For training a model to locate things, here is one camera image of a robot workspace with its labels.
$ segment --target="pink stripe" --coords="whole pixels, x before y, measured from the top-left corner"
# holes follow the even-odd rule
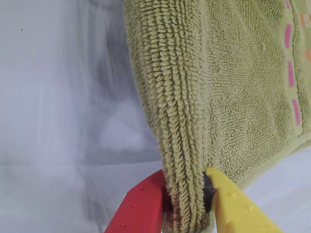
[[[294,85],[294,72],[292,61],[288,61],[288,84],[289,86]]]
[[[292,103],[293,103],[294,111],[295,111],[296,125],[300,125],[300,115],[299,115],[299,109],[298,109],[297,100],[293,99]]]
[[[286,7],[287,7],[287,9],[290,9],[290,7],[291,7],[290,3],[288,2],[288,0],[285,0],[285,1],[286,1]]]
[[[285,37],[284,37],[285,48],[287,49],[290,47],[291,33],[292,33],[292,25],[288,23],[286,26]]]

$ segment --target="white sheet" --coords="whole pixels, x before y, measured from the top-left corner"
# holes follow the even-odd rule
[[[102,232],[161,168],[131,76],[121,0],[0,1],[0,232]],[[311,149],[246,193],[311,232]]]

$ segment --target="towel fold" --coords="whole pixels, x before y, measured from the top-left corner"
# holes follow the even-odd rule
[[[172,198],[173,228],[164,232],[211,230],[206,166],[245,188],[310,144],[307,2],[124,1],[134,75]]]

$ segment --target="green towel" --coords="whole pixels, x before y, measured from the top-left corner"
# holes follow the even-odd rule
[[[133,70],[173,203],[164,232],[210,230],[204,167],[245,188],[310,144],[310,6],[125,0]]]

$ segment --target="white backdrop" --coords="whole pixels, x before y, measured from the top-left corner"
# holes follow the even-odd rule
[[[102,232],[161,168],[135,89],[122,0],[0,1],[0,232]],[[311,232],[311,149],[247,194]]]

